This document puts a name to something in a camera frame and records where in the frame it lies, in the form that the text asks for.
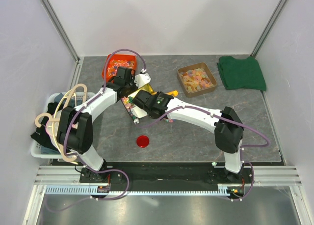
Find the star candy tin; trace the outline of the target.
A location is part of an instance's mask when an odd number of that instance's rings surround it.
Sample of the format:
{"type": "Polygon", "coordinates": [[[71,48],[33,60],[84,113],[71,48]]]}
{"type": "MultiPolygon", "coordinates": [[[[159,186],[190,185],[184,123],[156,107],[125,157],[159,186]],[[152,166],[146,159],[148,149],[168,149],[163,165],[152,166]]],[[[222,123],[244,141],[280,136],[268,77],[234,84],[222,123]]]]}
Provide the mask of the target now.
{"type": "Polygon", "coordinates": [[[135,105],[133,103],[133,99],[134,97],[137,95],[137,93],[140,91],[140,90],[144,90],[150,94],[152,94],[154,92],[152,86],[150,84],[146,84],[144,85],[143,87],[141,87],[140,89],[138,89],[137,91],[133,92],[132,94],[128,95],[127,97],[123,97],[121,99],[121,102],[122,104],[124,105],[127,113],[129,114],[129,116],[131,117],[132,120],[135,119],[135,117],[133,116],[133,114],[131,113],[131,108],[133,107],[133,105],[135,105]]]}

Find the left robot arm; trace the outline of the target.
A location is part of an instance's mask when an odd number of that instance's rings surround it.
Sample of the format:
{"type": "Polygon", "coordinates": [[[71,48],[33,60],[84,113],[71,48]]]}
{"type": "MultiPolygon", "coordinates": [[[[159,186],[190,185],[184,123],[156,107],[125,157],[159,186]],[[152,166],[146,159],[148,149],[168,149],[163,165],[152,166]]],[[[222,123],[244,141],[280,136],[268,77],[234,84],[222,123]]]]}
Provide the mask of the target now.
{"type": "Polygon", "coordinates": [[[85,103],[76,108],[65,107],[60,114],[56,134],[57,143],[69,149],[87,168],[96,182],[107,179],[105,160],[93,146],[93,122],[108,107],[136,91],[135,71],[119,67],[114,77],[85,103]]]}

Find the clear glass jar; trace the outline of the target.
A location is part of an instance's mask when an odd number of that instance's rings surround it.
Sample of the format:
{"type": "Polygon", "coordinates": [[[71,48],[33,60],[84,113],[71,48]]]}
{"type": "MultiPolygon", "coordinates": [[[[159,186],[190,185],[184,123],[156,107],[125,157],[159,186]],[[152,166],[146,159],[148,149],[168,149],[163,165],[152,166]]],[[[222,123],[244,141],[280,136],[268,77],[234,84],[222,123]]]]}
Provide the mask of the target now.
{"type": "Polygon", "coordinates": [[[168,118],[164,118],[163,120],[164,120],[165,122],[167,122],[167,123],[173,123],[173,122],[174,122],[173,119],[168,119],[168,118]]]}

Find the orange candy box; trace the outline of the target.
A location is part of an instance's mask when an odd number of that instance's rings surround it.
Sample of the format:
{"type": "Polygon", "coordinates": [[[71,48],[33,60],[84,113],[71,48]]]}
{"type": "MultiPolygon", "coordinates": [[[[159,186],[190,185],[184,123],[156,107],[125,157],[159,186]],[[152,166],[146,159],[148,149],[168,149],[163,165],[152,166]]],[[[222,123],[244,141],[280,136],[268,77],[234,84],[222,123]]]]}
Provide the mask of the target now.
{"type": "Polygon", "coordinates": [[[120,66],[136,70],[136,56],[127,54],[114,54],[113,57],[110,59],[107,67],[103,68],[102,78],[106,77],[106,81],[108,81],[111,77],[116,75],[117,69],[120,66]]]}

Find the yellow plastic scoop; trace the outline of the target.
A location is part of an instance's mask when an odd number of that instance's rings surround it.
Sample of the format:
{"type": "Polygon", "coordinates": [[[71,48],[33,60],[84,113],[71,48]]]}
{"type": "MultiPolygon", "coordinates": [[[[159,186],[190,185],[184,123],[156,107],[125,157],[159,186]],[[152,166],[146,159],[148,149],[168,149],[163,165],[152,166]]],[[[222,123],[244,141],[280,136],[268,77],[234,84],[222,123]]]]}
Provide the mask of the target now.
{"type": "Polygon", "coordinates": [[[178,93],[177,90],[173,90],[173,91],[170,91],[170,92],[166,93],[166,95],[171,96],[171,97],[177,97],[178,94],[179,93],[178,93]]]}

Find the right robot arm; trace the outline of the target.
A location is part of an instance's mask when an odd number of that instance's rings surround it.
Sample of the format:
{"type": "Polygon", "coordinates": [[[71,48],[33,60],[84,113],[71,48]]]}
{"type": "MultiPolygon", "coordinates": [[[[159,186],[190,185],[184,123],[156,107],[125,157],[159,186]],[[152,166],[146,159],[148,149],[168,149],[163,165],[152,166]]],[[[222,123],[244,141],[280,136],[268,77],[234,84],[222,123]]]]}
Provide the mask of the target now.
{"type": "Polygon", "coordinates": [[[204,128],[214,134],[215,145],[224,153],[225,178],[237,182],[242,177],[243,162],[240,147],[244,128],[236,112],[225,107],[214,110],[186,103],[176,97],[158,92],[140,90],[132,103],[152,119],[180,120],[204,128]]]}

